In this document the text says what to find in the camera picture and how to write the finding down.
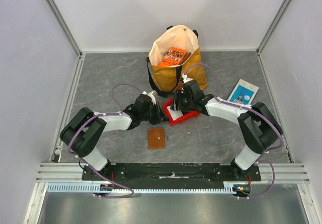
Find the red plastic bin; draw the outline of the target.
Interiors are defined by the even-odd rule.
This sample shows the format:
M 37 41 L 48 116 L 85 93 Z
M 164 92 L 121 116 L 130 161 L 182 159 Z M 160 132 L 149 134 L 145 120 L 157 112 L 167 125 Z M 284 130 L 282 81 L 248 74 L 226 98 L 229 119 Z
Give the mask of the red plastic bin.
M 171 119 L 171 117 L 170 117 L 170 115 L 169 115 L 169 113 L 168 113 L 168 111 L 167 111 L 167 106 L 171 106 L 172 105 L 172 102 L 173 102 L 173 99 L 169 99 L 163 106 L 162 106 L 162 110 L 163 110 L 163 112 L 164 112 L 164 114 L 165 114 L 165 116 L 167 117 L 167 118 L 169 118 L 169 124 L 170 124 L 170 126 L 175 126 L 175 125 L 178 125 L 178 124 L 182 124 L 182 123 L 184 123 L 184 122 L 186 122 L 186 121 L 188 121 L 188 120 L 190 120 L 190 119 L 192 119 L 192 118 L 197 118 L 197 117 L 199 117 L 199 113 L 198 112 L 196 112 L 196 111 L 192 111 L 192 112 L 189 112 L 189 113 L 186 113 L 186 114 L 184 114 L 183 113 L 183 117 L 181 117 L 181 118 L 179 118 L 179 119 L 177 119 L 177 120 L 175 120 L 175 121 L 172 121 L 172 119 Z

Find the brown leather card holder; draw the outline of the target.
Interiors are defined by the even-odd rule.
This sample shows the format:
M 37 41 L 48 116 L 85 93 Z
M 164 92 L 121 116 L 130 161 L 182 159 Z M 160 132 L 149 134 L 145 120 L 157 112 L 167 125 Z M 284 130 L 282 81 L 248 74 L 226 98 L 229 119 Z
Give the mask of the brown leather card holder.
M 160 150 L 166 147 L 166 136 L 163 128 L 151 128 L 147 131 L 148 148 Z

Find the blue white box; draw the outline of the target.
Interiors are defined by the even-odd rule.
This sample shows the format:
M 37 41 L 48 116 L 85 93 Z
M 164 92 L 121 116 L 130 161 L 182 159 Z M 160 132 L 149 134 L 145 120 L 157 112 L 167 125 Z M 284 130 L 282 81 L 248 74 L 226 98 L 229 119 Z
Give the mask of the blue white box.
M 228 101 L 249 105 L 254 99 L 259 87 L 240 79 L 228 97 Z

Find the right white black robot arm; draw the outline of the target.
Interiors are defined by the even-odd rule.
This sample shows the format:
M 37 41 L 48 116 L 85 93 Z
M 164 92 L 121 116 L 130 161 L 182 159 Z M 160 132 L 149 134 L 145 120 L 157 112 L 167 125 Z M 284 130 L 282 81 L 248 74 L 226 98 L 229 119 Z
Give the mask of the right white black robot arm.
M 196 111 L 239 126 L 245 146 L 230 164 L 230 174 L 238 181 L 249 174 L 249 169 L 264 153 L 284 145 L 283 130 L 264 103 L 244 105 L 206 95 L 192 79 L 184 82 L 181 90 L 174 91 L 171 109 L 183 113 Z

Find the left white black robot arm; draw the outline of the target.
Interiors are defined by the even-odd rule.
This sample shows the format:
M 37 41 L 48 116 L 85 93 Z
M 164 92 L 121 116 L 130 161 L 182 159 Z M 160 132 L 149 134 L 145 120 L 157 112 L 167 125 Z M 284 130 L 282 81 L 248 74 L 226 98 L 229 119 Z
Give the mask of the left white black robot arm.
M 152 125 L 169 121 L 153 96 L 140 94 L 133 104 L 122 112 L 99 113 L 84 107 L 60 132 L 60 140 L 93 167 L 93 174 L 106 180 L 111 174 L 109 160 L 96 147 L 102 133 L 114 130 L 132 130 L 142 121 Z

